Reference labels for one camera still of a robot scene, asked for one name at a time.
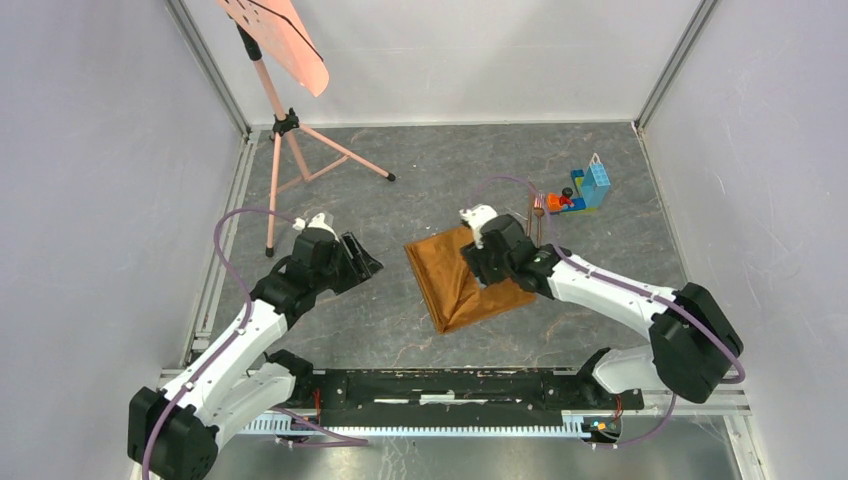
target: red wire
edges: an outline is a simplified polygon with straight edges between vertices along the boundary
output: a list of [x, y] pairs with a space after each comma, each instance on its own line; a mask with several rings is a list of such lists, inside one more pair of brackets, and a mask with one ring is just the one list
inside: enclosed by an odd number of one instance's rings
[[621, 404], [621, 395], [615, 396], [615, 415], [612, 417], [612, 421], [615, 422], [619, 418], [621, 418], [621, 414], [624, 413], [624, 407]]

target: blue toy block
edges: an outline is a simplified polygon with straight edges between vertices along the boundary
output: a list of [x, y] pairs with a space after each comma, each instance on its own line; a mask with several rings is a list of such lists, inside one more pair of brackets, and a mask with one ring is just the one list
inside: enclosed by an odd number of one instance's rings
[[583, 179], [581, 195], [586, 202], [586, 208], [598, 208], [610, 188], [609, 177], [600, 162], [589, 165], [589, 172]]

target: wire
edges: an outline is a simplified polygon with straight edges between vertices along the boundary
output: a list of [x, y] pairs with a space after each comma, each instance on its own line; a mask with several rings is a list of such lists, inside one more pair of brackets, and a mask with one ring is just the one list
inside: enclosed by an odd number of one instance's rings
[[660, 433], [662, 431], [662, 429], [664, 429], [666, 427], [666, 425], [668, 425], [669, 420], [671, 420], [671, 414], [672, 414], [672, 412], [674, 412], [674, 406], [676, 404], [677, 404], [677, 394], [672, 392], [671, 402], [669, 402], [669, 404], [668, 404], [668, 410], [666, 410], [665, 415], [663, 415], [662, 419], [660, 420], [660, 423], [658, 423], [657, 426], [654, 427], [650, 432], [648, 432], [648, 433], [646, 433], [642, 436], [639, 436], [639, 437], [636, 437], [636, 438], [631, 438], [630, 440], [625, 440], [623, 442], [614, 443], [614, 444], [591, 443], [592, 448], [593, 449], [600, 448], [600, 449], [603, 449], [603, 450], [616, 450], [618, 448], [626, 447], [628, 445], [635, 445], [637, 443], [641, 443], [641, 442], [644, 442], [645, 440], [649, 440], [649, 439], [655, 437], [658, 433]]
[[[515, 176], [512, 176], [512, 175], [492, 175], [490, 177], [485, 178], [482, 182], [480, 182], [480, 184], [477, 186], [477, 188], [475, 188], [471, 192], [471, 196], [468, 199], [468, 208], [471, 208], [475, 204], [474, 200], [480, 196], [480, 193], [482, 192], [482, 190], [486, 186], [488, 186], [490, 183], [494, 182], [495, 180], [509, 180], [511, 182], [520, 183], [520, 184], [524, 185], [525, 187], [527, 187], [527, 189], [530, 190], [531, 195], [538, 195], [539, 194], [539, 192], [533, 187], [533, 185], [529, 181], [527, 181], [526, 179], [515, 177]], [[560, 246], [559, 246], [559, 242], [557, 241], [557, 238], [556, 238], [556, 231], [554, 230], [553, 220], [551, 218], [551, 212], [548, 211], [548, 206], [544, 202], [542, 203], [542, 209], [545, 211], [545, 219], [547, 220], [547, 223], [548, 223], [548, 230], [551, 232], [550, 233], [550, 235], [551, 235], [551, 245], [553, 246], [554, 251], [557, 253], [559, 258], [563, 262], [565, 262], [567, 265], [574, 268], [578, 272], [587, 274], [587, 276], [589, 276], [591, 278], [595, 278], [597, 280], [600, 280], [602, 282], [616, 286], [616, 287], [621, 288], [623, 290], [627, 290], [631, 293], [635, 293], [639, 296], [648, 298], [651, 301], [659, 302], [660, 304], [665, 305], [666, 307], [674, 310], [677, 314], [679, 314], [681, 317], [683, 317], [683, 319], [686, 320], [690, 325], [692, 325], [693, 327], [698, 329], [699, 332], [701, 332], [705, 337], [707, 337], [707, 339], [713, 345], [715, 345], [715, 347], [722, 353], [722, 355], [724, 355], [725, 358], [727, 358], [727, 360], [736, 369], [736, 376], [735, 377], [724, 379], [724, 380], [722, 380], [721, 383], [735, 384], [735, 383], [741, 383], [743, 380], [745, 380], [745, 375], [746, 375], [745, 374], [745, 368], [742, 367], [742, 364], [739, 362], [739, 359], [736, 357], [736, 355], [734, 355], [733, 352], [731, 352], [730, 349], [727, 348], [727, 346], [713, 332], [711, 332], [710, 329], [707, 328], [706, 325], [701, 323], [700, 320], [695, 318], [694, 315], [692, 315], [691, 313], [686, 311], [683, 307], [681, 307], [680, 305], [674, 303], [673, 301], [671, 301], [671, 300], [669, 300], [665, 297], [661, 297], [661, 296], [658, 296], [658, 295], [655, 296], [652, 292], [645, 290], [645, 289], [643, 289], [639, 286], [630, 284], [630, 283], [625, 282], [623, 280], [619, 280], [619, 279], [611, 277], [609, 275], [605, 275], [603, 273], [599, 273], [597, 271], [590, 271], [587, 267], [585, 267], [585, 266], [579, 264], [578, 262], [572, 260], [571, 258], [569, 258], [565, 254], [565, 252], [562, 251], [562, 248], [560, 248]], [[676, 403], [677, 403], [677, 394], [672, 392], [671, 402], [669, 403], [668, 410], [666, 411], [662, 420], [660, 420], [660, 423], [656, 427], [654, 427], [654, 429], [651, 430], [650, 432], [648, 432], [648, 433], [646, 433], [646, 434], [644, 434], [640, 437], [636, 437], [636, 438], [633, 438], [631, 440], [627, 440], [625, 442], [622, 442], [622, 443], [619, 443], [619, 444], [616, 444], [616, 445], [607, 446], [605, 444], [593, 443], [592, 447], [593, 448], [600, 447], [600, 448], [614, 449], [614, 448], [619, 448], [619, 447], [623, 447], [623, 446], [626, 446], [626, 445], [633, 445], [635, 443], [639, 443], [639, 442], [642, 442], [644, 440], [648, 440], [649, 438], [652, 438], [654, 435], [659, 433], [663, 428], [665, 428], [665, 426], [668, 424], [668, 421], [671, 419], [671, 414], [672, 414], [672, 412], [674, 412], [674, 406], [676, 405]]]
[[253, 5], [256, 5], [257, 7], [261, 8], [262, 10], [265, 10], [266, 12], [268, 12], [272, 15], [276, 15], [276, 16], [282, 18], [286, 23], [289, 24], [290, 27], [292, 27], [292, 29], [294, 29], [295, 33], [297, 33], [297, 35], [303, 40], [303, 43], [305, 43], [309, 48], [311, 48], [312, 51], [315, 53], [315, 55], [318, 55], [318, 58], [321, 59], [321, 62], [324, 62], [324, 57], [322, 57], [321, 54], [318, 53], [318, 50], [315, 50], [315, 47], [312, 45], [312, 42], [307, 40], [306, 36], [304, 34], [300, 33], [300, 30], [298, 30], [298, 28], [294, 26], [294, 23], [292, 23], [292, 21], [289, 19], [289, 17], [283, 15], [282, 13], [275, 12], [274, 10], [271, 10], [270, 8], [266, 7], [265, 5], [262, 5], [261, 3], [256, 3], [253, 0], [247, 0], [247, 1], [248, 1], [248, 3], [252, 3]]
[[621, 395], [615, 396], [615, 414], [612, 417], [613, 423], [615, 423], [619, 418], [621, 418], [621, 414], [624, 413], [624, 406], [621, 403]]
[[171, 399], [170, 402], [165, 406], [165, 409], [162, 410], [162, 413], [159, 415], [159, 418], [156, 419], [156, 423], [153, 424], [153, 429], [150, 431], [150, 436], [147, 439], [147, 444], [144, 446], [144, 455], [142, 456], [141, 461], [141, 477], [143, 480], [150, 480], [150, 459], [153, 455], [153, 447], [156, 445], [156, 439], [159, 438], [159, 433], [162, 431], [162, 426], [165, 424], [165, 421], [168, 419], [168, 416], [174, 411], [174, 408], [177, 404], [182, 400], [186, 393], [189, 392], [189, 384], [194, 384], [197, 382], [197, 379], [200, 378], [201, 375], [212, 365], [215, 360], [218, 359], [223, 353], [232, 345], [236, 339], [240, 336], [237, 330], [244, 328], [248, 321], [250, 321], [250, 316], [253, 314], [253, 301], [250, 298], [250, 289], [247, 287], [247, 284], [244, 282], [244, 279], [241, 278], [238, 271], [233, 267], [233, 265], [227, 260], [227, 257], [224, 255], [224, 250], [221, 248], [221, 232], [224, 230], [224, 224], [230, 218], [241, 214], [241, 213], [262, 213], [265, 215], [273, 215], [277, 218], [281, 218], [290, 223], [294, 223], [294, 219], [291, 218], [288, 214], [276, 212], [273, 210], [269, 210], [267, 208], [261, 207], [244, 207], [237, 208], [226, 213], [218, 223], [215, 224], [215, 232], [212, 237], [212, 241], [215, 246], [215, 255], [218, 256], [218, 259], [221, 261], [221, 265], [227, 270], [227, 273], [233, 276], [236, 283], [239, 286], [239, 289], [244, 294], [244, 317], [242, 317], [241, 321], [237, 328], [233, 329], [230, 336], [218, 347], [209, 358], [206, 359], [194, 373], [189, 377], [189, 379], [180, 386], [180, 389], [177, 390], [177, 393]]
[[271, 410], [291, 417], [292, 420], [296, 420], [298, 423], [300, 423], [301, 425], [303, 425], [306, 428], [309, 428], [311, 430], [315, 430], [316, 432], [319, 432], [319, 433], [323, 433], [324, 435], [327, 435], [328, 437], [333, 437], [336, 440], [340, 440], [338, 442], [332, 442], [332, 443], [291, 443], [290, 445], [292, 447], [298, 447], [298, 448], [300, 448], [300, 447], [303, 447], [303, 448], [331, 448], [331, 447], [364, 447], [364, 446], [368, 445], [368, 440], [366, 440], [364, 438], [353, 438], [353, 437], [348, 437], [346, 435], [342, 435], [340, 433], [331, 432], [330, 430], [327, 430], [326, 428], [322, 427], [321, 425], [318, 425], [316, 423], [312, 423], [309, 420], [301, 417], [300, 415], [292, 412], [291, 410], [287, 410], [283, 407], [271, 407]]

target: tripod leg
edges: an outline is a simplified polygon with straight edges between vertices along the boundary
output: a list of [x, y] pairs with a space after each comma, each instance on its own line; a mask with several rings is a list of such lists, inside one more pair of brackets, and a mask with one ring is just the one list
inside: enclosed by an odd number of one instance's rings
[[390, 182], [395, 181], [396, 177], [393, 173], [389, 173], [389, 172], [383, 170], [382, 168], [378, 167], [377, 165], [374, 165], [373, 163], [369, 162], [368, 160], [365, 160], [364, 158], [360, 157], [359, 155], [351, 152], [347, 148], [345, 148], [345, 147], [339, 145], [338, 143], [330, 140], [329, 138], [325, 137], [324, 135], [321, 135], [320, 133], [316, 132], [315, 130], [313, 130], [309, 127], [307, 127], [306, 125], [301, 125], [300, 129], [304, 133], [312, 135], [316, 140], [320, 140], [320, 141], [324, 142], [325, 144], [329, 145], [330, 147], [335, 148], [339, 153], [347, 155], [348, 157], [356, 160], [357, 162], [361, 163], [362, 165], [370, 168], [371, 170], [376, 172], [381, 177], [385, 177], [388, 181], [390, 181]]
[[[277, 180], [280, 175], [280, 150], [283, 148], [283, 137], [274, 135], [274, 161], [271, 164], [271, 211], [277, 210]], [[265, 256], [274, 256], [274, 216], [268, 215], [268, 239], [265, 242]]]
[[306, 166], [306, 160], [303, 159], [303, 153], [300, 152], [300, 146], [297, 144], [297, 139], [294, 138], [294, 130], [286, 132], [286, 140], [289, 142], [289, 148], [292, 149], [294, 162], [297, 163], [297, 168], [300, 169], [300, 175], [307, 182], [312, 180], [312, 173], [309, 172], [309, 168]]
[[[265, 67], [265, 62], [260, 58], [253, 61], [253, 67], [256, 69], [256, 74], [259, 75], [259, 80], [262, 82], [262, 88], [265, 89], [265, 95], [271, 102], [274, 108], [274, 116], [278, 120], [286, 118], [286, 111], [283, 104], [280, 103], [280, 97], [277, 96], [277, 91], [274, 89], [274, 83], [271, 81], [271, 75], [268, 74], [268, 68]], [[300, 152], [300, 146], [294, 138], [294, 132], [286, 133], [286, 140], [289, 142], [289, 147], [294, 154], [294, 161], [297, 163], [297, 168], [300, 169], [300, 175], [304, 180], [309, 181], [312, 174], [309, 173], [309, 168], [306, 166], [306, 161], [303, 159], [303, 153]]]

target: black clamp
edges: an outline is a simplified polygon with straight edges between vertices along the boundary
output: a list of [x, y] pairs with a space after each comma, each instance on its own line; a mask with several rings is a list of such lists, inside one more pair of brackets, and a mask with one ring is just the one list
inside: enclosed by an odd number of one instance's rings
[[271, 130], [275, 134], [283, 136], [286, 132], [294, 130], [295, 128], [300, 128], [300, 119], [297, 118], [297, 115], [295, 115], [294, 108], [289, 108], [289, 113], [287, 113], [285, 118], [282, 120], [274, 115], [274, 127]]

